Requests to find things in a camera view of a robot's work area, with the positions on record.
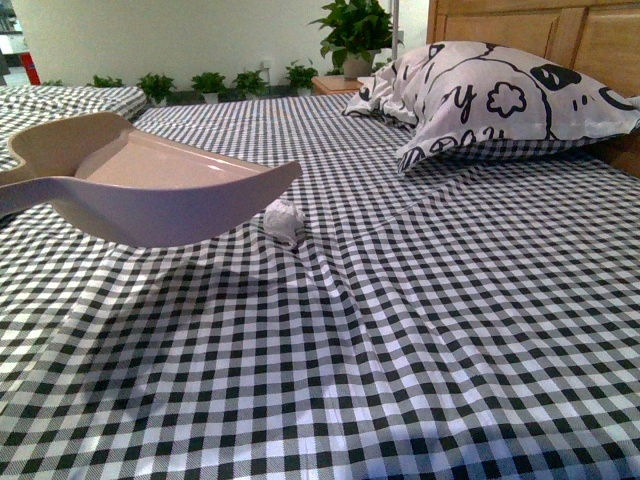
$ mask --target white wall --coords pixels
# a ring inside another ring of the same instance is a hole
[[[188,89],[203,71],[230,83],[265,58],[274,85],[286,83],[293,60],[310,58],[324,74],[331,60],[320,56],[320,41],[328,30],[308,23],[324,16],[329,1],[13,0],[13,7],[42,80],[83,85],[98,74],[132,85],[154,72]],[[424,44],[428,1],[401,3],[406,48]]]
[[[400,30],[404,31],[404,45],[398,46],[398,55],[426,43],[428,18],[429,0],[400,0],[398,23]]]

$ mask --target pillow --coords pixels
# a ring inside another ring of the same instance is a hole
[[[549,154],[640,126],[640,111],[596,80],[478,42],[408,52],[366,82],[343,113],[415,128],[396,152],[400,171],[428,158]]]

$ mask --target bed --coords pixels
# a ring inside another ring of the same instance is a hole
[[[502,33],[514,22],[533,30]],[[596,47],[617,22],[637,31],[640,5],[432,0],[428,40],[535,47],[638,95],[635,67],[589,63],[609,61]],[[638,42],[618,45],[634,65]],[[3,478],[640,478],[637,135],[599,158],[398,173],[411,130],[343,115],[352,99],[137,114],[171,140],[300,162],[295,248],[263,214],[168,249],[84,235],[47,205],[1,220]]]

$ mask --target green plant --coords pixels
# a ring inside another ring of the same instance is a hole
[[[122,79],[116,78],[113,79],[111,77],[102,78],[98,75],[93,76],[93,83],[87,83],[87,87],[98,87],[98,88],[111,88],[111,87],[122,87]]]
[[[217,72],[204,72],[191,78],[192,88],[200,93],[222,93],[226,90],[224,86],[224,75]]]
[[[327,75],[343,75],[344,69],[342,67],[334,67],[327,71]]]
[[[285,67],[287,69],[287,80],[293,88],[313,88],[311,79],[318,75],[318,70],[313,67],[304,67],[296,65],[298,61],[291,62],[291,65]]]
[[[239,73],[233,83],[236,84],[238,93],[243,97],[249,94],[261,95],[267,91],[267,82],[260,77],[261,70]]]
[[[371,50],[391,47],[391,15],[377,0],[335,0],[322,8],[329,14],[311,23],[332,29],[320,53],[325,57],[331,52],[335,67],[342,66],[348,53],[370,61]]]
[[[377,72],[378,70],[380,70],[382,67],[386,67],[389,62],[391,62],[391,57],[387,57],[387,60],[384,62],[376,62],[376,64],[373,66],[373,68],[371,69],[372,72]]]
[[[173,84],[173,78],[166,75],[158,75],[147,73],[144,77],[140,77],[138,87],[142,89],[148,98],[160,103],[171,94],[171,90],[176,88]]]

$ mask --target pink dustpan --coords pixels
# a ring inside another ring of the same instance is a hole
[[[302,173],[267,168],[137,130],[113,113],[28,128],[9,139],[20,165],[0,173],[0,216],[51,203],[80,230],[140,247],[218,236]]]

